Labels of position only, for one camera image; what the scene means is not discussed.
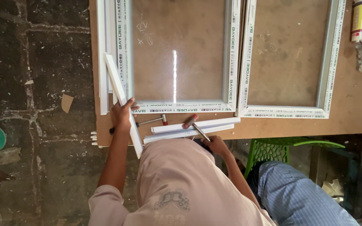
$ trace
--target cardboard piece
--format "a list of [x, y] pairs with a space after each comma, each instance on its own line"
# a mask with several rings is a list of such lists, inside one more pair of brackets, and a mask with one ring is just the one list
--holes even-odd
[[71, 107], [73, 100], [74, 100], [74, 98], [72, 96], [62, 94], [61, 107], [62, 107], [63, 111], [65, 111], [66, 113], [69, 112], [69, 108]]

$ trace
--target blue striped pants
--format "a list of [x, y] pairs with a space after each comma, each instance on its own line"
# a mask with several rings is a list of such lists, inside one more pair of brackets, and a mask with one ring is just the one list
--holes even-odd
[[257, 194], [280, 226], [359, 226], [322, 188], [283, 162], [260, 166]]

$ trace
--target cloth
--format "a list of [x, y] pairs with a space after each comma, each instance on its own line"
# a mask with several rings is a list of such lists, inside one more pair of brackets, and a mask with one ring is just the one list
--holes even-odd
[[279, 226], [359, 226], [322, 188], [280, 161], [260, 166], [258, 195]]
[[214, 157], [189, 139], [148, 144], [136, 186], [134, 213], [123, 207], [118, 189], [98, 187], [89, 199], [89, 226], [275, 225], [215, 166]]

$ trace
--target glass pane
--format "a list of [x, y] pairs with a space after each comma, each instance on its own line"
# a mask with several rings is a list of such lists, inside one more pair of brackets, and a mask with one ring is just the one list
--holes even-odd
[[329, 4], [257, 1], [249, 105], [316, 105]]
[[225, 0], [132, 2], [136, 100], [223, 100], [225, 10]]

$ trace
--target hammer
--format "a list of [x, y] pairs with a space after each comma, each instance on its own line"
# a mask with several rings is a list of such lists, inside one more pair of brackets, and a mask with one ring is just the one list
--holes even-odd
[[199, 118], [199, 116], [197, 114], [193, 114], [191, 117], [189, 117], [184, 124], [182, 125], [183, 129], [188, 129], [190, 126], [193, 126], [195, 128], [195, 130], [198, 131], [198, 133], [200, 133], [207, 141], [210, 142], [210, 139], [208, 136], [206, 136], [206, 134], [199, 129], [199, 127], [195, 124], [195, 121]]
[[[144, 122], [141, 122], [141, 123], [136, 123], [136, 127], [138, 128], [140, 125], [143, 125], [143, 124], [146, 124], [146, 123], [151, 123], [151, 122], [158, 121], [158, 120], [162, 120], [162, 121], [163, 121], [163, 126], [167, 126], [167, 125], [168, 125], [168, 122], [167, 122], [167, 119], [166, 119], [166, 115], [165, 115], [165, 114], [161, 114], [161, 117], [160, 117], [160, 118], [152, 119], [152, 120], [149, 120], [149, 121], [144, 121]], [[113, 135], [113, 134], [114, 134], [114, 131], [115, 131], [115, 127], [111, 128], [111, 129], [110, 129], [110, 134]]]

